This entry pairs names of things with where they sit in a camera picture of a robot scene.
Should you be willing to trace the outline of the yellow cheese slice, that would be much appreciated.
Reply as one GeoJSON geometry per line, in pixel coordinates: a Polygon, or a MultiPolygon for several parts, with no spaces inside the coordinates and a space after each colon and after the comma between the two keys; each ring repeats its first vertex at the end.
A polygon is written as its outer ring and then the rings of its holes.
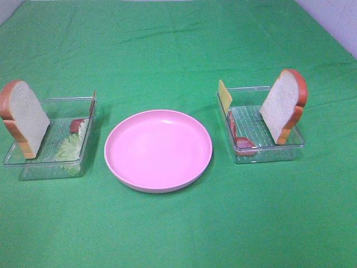
{"type": "Polygon", "coordinates": [[[225,116],[227,116],[229,107],[230,107],[233,99],[222,80],[219,80],[218,96],[220,98],[221,105],[222,105],[223,111],[225,113],[225,116]]]}

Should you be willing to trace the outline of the bacon strip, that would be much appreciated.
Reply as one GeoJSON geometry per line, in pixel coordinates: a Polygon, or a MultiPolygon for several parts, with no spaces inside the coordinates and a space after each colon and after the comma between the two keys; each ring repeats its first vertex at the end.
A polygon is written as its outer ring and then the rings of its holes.
{"type": "MultiPolygon", "coordinates": [[[[228,120],[229,120],[229,128],[233,137],[234,145],[239,148],[247,149],[255,147],[255,144],[246,137],[239,137],[237,135],[237,124],[235,122],[234,116],[232,111],[228,112],[228,120]]],[[[242,151],[237,150],[237,156],[253,156],[255,155],[256,151],[242,151]]]]}
{"type": "Polygon", "coordinates": [[[91,103],[89,107],[89,117],[88,118],[77,118],[72,120],[70,124],[70,133],[71,134],[82,134],[86,125],[89,123],[90,117],[94,114],[94,104],[96,100],[96,90],[93,92],[93,96],[91,98],[91,103]]]}

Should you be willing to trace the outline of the green lettuce leaf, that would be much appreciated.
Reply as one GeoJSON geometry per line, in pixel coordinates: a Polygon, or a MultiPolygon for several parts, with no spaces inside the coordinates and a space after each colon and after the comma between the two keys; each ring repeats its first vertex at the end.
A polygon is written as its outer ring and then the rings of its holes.
{"type": "Polygon", "coordinates": [[[55,155],[56,161],[75,161],[80,158],[81,148],[86,134],[86,128],[82,134],[78,135],[70,133],[69,136],[63,140],[63,143],[55,155]]]}

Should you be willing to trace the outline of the toast bread slice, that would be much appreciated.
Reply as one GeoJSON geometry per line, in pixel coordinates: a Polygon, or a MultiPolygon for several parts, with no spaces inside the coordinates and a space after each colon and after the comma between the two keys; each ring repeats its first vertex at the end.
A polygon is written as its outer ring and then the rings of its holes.
{"type": "Polygon", "coordinates": [[[50,125],[40,101],[23,80],[14,80],[1,91],[1,118],[26,159],[34,159],[50,125]]]}
{"type": "Polygon", "coordinates": [[[275,144],[287,142],[303,114],[307,99],[304,77],[294,69],[282,70],[259,110],[275,144]]]}

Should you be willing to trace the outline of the pink round plate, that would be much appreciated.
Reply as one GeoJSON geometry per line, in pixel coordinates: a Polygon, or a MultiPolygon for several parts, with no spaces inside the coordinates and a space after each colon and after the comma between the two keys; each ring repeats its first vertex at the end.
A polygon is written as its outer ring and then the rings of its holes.
{"type": "Polygon", "coordinates": [[[166,109],[128,117],[104,146],[107,166],[118,180],[146,193],[190,185],[204,173],[212,153],[211,137],[198,120],[166,109]]]}

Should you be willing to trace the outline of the clear right plastic container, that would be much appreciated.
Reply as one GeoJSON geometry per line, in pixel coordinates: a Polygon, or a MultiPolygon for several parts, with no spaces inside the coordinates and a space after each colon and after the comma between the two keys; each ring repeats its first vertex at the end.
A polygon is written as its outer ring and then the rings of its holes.
{"type": "Polygon", "coordinates": [[[247,149],[239,148],[234,145],[229,128],[228,115],[225,116],[220,98],[218,97],[221,121],[226,128],[226,136],[233,161],[237,164],[289,161],[302,157],[302,148],[305,141],[296,126],[292,129],[287,142],[284,145],[277,145],[274,143],[270,131],[264,123],[259,110],[270,89],[270,86],[228,89],[233,99],[229,111],[232,111],[237,124],[237,135],[239,137],[246,137],[255,144],[255,147],[247,149]],[[256,151],[256,153],[253,156],[237,156],[237,150],[253,150],[256,151]]]}

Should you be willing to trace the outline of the clear plastic container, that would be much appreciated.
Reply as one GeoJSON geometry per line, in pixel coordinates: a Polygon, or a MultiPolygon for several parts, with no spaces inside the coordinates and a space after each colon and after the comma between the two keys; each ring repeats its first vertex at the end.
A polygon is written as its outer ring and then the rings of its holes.
{"type": "Polygon", "coordinates": [[[287,142],[284,145],[277,145],[274,143],[270,131],[264,123],[259,110],[270,89],[270,86],[228,89],[233,99],[229,111],[232,111],[237,124],[237,135],[239,137],[246,137],[255,144],[255,147],[247,149],[239,148],[234,145],[229,128],[228,115],[225,116],[220,98],[218,97],[221,121],[226,128],[226,136],[233,161],[237,164],[289,161],[302,157],[302,148],[305,141],[296,126],[292,129],[287,142]],[[237,150],[253,150],[256,151],[256,153],[253,156],[237,156],[237,150]]]}
{"type": "Polygon", "coordinates": [[[86,171],[88,147],[91,146],[91,129],[95,118],[90,117],[80,158],[75,161],[56,161],[55,155],[70,134],[70,124],[77,118],[88,118],[92,97],[62,97],[40,100],[50,125],[42,140],[36,158],[25,159],[19,145],[13,142],[3,159],[5,168],[10,169],[20,180],[58,179],[82,176],[86,171]]]}

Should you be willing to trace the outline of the green tablecloth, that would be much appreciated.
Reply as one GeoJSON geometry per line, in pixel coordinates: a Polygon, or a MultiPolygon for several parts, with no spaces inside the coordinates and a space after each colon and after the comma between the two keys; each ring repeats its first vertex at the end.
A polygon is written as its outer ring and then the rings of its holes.
{"type": "Polygon", "coordinates": [[[1,84],[39,98],[97,93],[80,178],[1,168],[2,267],[355,267],[356,60],[295,1],[27,1],[1,26],[1,84]],[[294,161],[235,164],[216,90],[308,85],[294,161]],[[209,131],[187,188],[132,190],[104,144],[123,119],[175,109],[209,131]]]}

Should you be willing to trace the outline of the clear left plastic container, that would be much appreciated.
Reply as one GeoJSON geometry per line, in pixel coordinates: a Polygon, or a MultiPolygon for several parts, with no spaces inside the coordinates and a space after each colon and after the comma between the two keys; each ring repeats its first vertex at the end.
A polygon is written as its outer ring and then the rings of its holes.
{"type": "Polygon", "coordinates": [[[82,176],[86,171],[88,147],[91,146],[91,129],[95,118],[90,117],[80,158],[75,161],[56,161],[55,155],[70,134],[70,124],[77,118],[88,118],[92,97],[62,97],[40,100],[50,125],[42,140],[36,158],[25,159],[19,145],[13,142],[3,159],[5,168],[10,169],[20,180],[58,179],[82,176]]]}

